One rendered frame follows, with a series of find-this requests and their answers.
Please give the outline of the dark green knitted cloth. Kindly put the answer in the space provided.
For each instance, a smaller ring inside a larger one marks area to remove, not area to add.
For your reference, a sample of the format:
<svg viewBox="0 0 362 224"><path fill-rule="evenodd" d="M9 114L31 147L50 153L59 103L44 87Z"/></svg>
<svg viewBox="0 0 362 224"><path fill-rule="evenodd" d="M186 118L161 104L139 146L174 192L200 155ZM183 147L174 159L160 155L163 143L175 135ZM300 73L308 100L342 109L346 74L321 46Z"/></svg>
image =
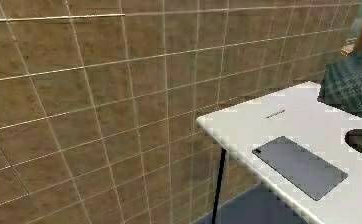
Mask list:
<svg viewBox="0 0 362 224"><path fill-rule="evenodd" d="M362 51L326 65L318 101L362 118Z"/></svg>

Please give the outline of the white table with black legs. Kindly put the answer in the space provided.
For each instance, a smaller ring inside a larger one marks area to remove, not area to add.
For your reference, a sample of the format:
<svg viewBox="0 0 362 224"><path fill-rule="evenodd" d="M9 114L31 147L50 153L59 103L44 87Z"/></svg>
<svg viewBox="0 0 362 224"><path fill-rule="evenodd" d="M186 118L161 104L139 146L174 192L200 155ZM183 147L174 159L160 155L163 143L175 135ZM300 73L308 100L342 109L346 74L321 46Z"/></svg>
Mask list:
<svg viewBox="0 0 362 224"><path fill-rule="evenodd" d="M362 154L344 142L347 131L362 129L362 119L318 102L319 91L318 84L305 82L200 116L196 122L309 224L362 224ZM348 177L322 199L311 199L252 153L279 136Z"/></svg>

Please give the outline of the dark round bowl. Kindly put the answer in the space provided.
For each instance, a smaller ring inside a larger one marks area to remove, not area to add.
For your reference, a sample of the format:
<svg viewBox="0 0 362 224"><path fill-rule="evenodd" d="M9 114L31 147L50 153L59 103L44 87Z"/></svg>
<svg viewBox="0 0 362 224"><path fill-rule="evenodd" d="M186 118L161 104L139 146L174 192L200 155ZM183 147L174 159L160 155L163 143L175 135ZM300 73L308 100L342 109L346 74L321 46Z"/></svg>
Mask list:
<svg viewBox="0 0 362 224"><path fill-rule="evenodd" d="M362 154L362 129L352 129L345 134L345 142Z"/></svg>

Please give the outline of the grey flat tablet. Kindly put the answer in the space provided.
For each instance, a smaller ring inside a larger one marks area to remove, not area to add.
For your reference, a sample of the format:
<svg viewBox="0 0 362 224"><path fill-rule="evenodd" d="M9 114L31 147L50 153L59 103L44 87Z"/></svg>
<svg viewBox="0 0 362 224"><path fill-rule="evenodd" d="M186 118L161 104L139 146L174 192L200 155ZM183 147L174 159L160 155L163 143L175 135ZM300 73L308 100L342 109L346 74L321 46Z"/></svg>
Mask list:
<svg viewBox="0 0 362 224"><path fill-rule="evenodd" d="M277 173L318 201L348 174L285 136L280 136L252 151Z"/></svg>

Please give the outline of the thin brown pencil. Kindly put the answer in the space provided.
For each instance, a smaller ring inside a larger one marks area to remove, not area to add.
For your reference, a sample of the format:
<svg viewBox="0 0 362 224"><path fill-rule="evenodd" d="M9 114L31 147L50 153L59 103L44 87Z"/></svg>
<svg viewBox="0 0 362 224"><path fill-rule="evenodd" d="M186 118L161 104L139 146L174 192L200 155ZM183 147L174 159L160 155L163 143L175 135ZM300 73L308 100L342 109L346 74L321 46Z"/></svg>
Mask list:
<svg viewBox="0 0 362 224"><path fill-rule="evenodd" d="M275 113L273 113L273 114L270 114L270 115L266 116L266 118L269 119L269 118L272 118L272 117L277 116L277 115L279 115L279 114L282 114L282 113L284 113L284 112L285 112L285 109L280 110L280 111L278 111L278 112L275 112Z"/></svg>

